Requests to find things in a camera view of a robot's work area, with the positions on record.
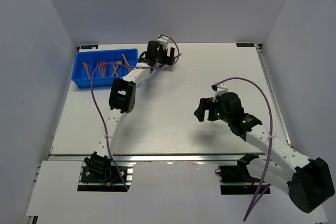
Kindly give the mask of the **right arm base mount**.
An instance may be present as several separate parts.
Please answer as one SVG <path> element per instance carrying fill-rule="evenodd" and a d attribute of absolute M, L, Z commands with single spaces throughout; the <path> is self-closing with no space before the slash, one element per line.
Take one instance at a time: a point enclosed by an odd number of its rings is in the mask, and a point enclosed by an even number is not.
<path fill-rule="evenodd" d="M 215 169 L 219 176 L 221 195 L 253 195 L 259 179 L 245 175 L 237 165 L 219 166 Z"/>

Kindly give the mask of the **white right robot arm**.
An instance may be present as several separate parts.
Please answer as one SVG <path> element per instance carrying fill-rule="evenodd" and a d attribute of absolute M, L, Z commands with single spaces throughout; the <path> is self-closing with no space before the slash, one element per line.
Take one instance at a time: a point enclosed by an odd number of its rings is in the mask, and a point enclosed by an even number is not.
<path fill-rule="evenodd" d="M 240 158 L 237 175 L 241 180 L 265 181 L 287 194 L 305 213 L 312 212 L 335 194 L 327 163 L 319 157 L 311 159 L 272 137 L 261 120 L 244 111 L 237 94 L 227 92 L 215 98 L 201 98 L 194 115 L 200 122 L 224 121 L 234 135 L 270 154 L 269 164 L 253 153 Z"/>

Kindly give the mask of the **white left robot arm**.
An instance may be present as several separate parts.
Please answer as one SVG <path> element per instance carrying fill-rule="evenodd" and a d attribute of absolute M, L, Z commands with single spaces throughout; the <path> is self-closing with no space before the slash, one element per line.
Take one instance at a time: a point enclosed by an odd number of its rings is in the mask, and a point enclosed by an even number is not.
<path fill-rule="evenodd" d="M 175 48 L 168 48 L 172 39 L 167 35 L 159 35 L 158 39 L 148 42 L 146 52 L 142 53 L 138 63 L 122 78 L 115 78 L 109 97 L 109 116 L 103 124 L 103 137 L 99 141 L 96 153 L 101 157 L 110 157 L 118 131 L 126 116 L 134 109 L 137 86 L 150 76 L 153 70 L 173 66 L 180 54 Z"/>

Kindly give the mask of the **red-orange plastic fork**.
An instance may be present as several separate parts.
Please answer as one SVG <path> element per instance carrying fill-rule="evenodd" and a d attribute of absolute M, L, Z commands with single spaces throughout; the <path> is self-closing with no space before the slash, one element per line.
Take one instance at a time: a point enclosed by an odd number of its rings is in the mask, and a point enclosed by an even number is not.
<path fill-rule="evenodd" d="M 105 68 L 105 61 L 101 61 L 101 76 L 106 77 L 106 68 Z"/>

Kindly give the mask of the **orange chopstick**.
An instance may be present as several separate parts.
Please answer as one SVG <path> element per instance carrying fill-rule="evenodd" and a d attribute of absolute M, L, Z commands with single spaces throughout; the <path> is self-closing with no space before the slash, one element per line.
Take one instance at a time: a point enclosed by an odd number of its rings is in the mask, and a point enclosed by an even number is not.
<path fill-rule="evenodd" d="M 130 66 L 130 64 L 129 64 L 129 62 L 128 62 L 128 60 L 126 59 L 126 56 L 125 56 L 124 54 L 122 54 L 122 57 L 123 57 L 123 60 L 124 60 L 125 65 L 127 66 L 127 70 L 128 70 L 128 72 L 130 72 L 130 71 L 132 70 L 132 68 L 131 68 L 131 66 Z"/>

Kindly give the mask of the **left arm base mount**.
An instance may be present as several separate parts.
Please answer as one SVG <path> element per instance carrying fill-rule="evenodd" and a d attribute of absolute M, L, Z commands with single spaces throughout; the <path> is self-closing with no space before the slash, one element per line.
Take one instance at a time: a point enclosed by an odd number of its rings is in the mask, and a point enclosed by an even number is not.
<path fill-rule="evenodd" d="M 99 156 L 94 152 L 85 157 L 80 171 L 77 191 L 86 192 L 118 192 L 126 193 L 128 167 L 116 168 L 111 158 Z"/>

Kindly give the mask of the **orange plastic knife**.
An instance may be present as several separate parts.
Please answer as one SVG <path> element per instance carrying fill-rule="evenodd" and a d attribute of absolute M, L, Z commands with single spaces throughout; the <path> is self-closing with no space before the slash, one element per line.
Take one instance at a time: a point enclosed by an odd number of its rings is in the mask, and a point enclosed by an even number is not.
<path fill-rule="evenodd" d="M 86 62 L 84 62 L 84 63 L 83 63 L 83 66 L 84 66 L 84 68 L 85 68 L 87 77 L 90 79 L 90 78 L 91 78 L 91 73 L 90 73 L 89 65 L 88 65 Z"/>

